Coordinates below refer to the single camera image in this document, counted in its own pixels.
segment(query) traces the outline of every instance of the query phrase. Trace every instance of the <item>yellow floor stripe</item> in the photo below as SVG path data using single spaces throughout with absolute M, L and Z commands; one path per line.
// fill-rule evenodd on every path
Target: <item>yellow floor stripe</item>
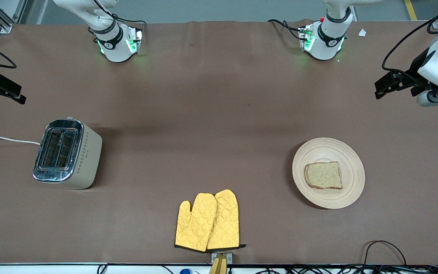
M 410 15 L 410 20 L 417 20 L 417 15 L 415 15 L 415 10 L 413 9 L 412 1 L 405 0 L 406 9 Z

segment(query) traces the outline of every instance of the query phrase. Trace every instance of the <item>yellow oven mitt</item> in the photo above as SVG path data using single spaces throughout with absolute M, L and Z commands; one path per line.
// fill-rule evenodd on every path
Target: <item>yellow oven mitt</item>
M 192 210 L 189 201 L 183 201 L 177 218 L 175 247 L 205 252 L 212 234 L 216 210 L 216 198 L 210 193 L 197 194 Z
M 240 245 L 240 214 L 236 195 L 226 189 L 218 192 L 215 197 L 217 212 L 207 253 L 245 247 L 246 245 Z

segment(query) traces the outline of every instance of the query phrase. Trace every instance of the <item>oven mitt thumb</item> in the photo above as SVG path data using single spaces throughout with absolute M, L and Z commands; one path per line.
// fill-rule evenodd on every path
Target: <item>oven mitt thumb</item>
M 240 245 L 240 219 L 236 195 L 226 189 L 218 192 L 215 197 L 217 213 L 214 229 L 207 244 L 207 253 L 245 247 L 246 245 Z
M 216 210 L 216 198 L 209 193 L 197 194 L 192 210 L 189 201 L 183 201 L 177 218 L 175 247 L 205 252 L 212 234 Z

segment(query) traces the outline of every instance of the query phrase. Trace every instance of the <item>bread slice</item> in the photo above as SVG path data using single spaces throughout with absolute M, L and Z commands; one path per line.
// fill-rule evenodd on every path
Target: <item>bread slice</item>
M 308 164 L 305 167 L 305 178 L 313 188 L 342 189 L 339 162 Z

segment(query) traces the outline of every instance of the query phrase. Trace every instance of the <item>oven mitt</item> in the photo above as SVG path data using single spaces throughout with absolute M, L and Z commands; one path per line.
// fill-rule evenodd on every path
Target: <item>oven mitt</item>
M 207 243 L 207 253 L 245 247 L 246 245 L 240 245 L 240 219 L 236 195 L 226 189 L 218 192 L 215 197 L 217 213 L 212 235 Z
M 179 207 L 175 247 L 204 253 L 212 234 L 216 217 L 216 198 L 210 193 L 199 193 L 190 210 L 190 202 L 183 201 Z

